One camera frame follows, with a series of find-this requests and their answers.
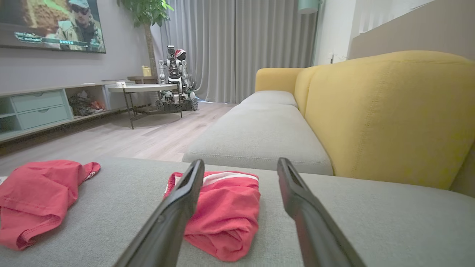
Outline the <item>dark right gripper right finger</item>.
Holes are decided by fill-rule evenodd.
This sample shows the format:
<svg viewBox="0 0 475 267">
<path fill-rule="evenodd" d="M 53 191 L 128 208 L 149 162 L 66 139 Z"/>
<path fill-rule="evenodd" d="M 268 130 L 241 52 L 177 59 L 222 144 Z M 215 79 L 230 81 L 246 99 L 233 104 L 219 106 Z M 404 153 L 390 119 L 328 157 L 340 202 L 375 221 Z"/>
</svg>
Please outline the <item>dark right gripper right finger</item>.
<svg viewBox="0 0 475 267">
<path fill-rule="evenodd" d="M 285 211 L 295 222 L 304 266 L 366 266 L 289 159 L 278 159 L 277 172 Z"/>
</svg>

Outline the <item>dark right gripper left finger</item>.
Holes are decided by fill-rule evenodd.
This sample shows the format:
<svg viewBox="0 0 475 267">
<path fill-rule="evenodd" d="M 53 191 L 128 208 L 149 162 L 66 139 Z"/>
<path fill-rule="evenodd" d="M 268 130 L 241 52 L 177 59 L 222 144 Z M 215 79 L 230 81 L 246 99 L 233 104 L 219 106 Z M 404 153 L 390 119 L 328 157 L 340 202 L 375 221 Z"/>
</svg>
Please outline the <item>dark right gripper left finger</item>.
<svg viewBox="0 0 475 267">
<path fill-rule="evenodd" d="M 149 217 L 115 267 L 176 266 L 186 225 L 197 207 L 204 171 L 203 160 L 197 159 L 190 164 L 178 185 Z"/>
</svg>

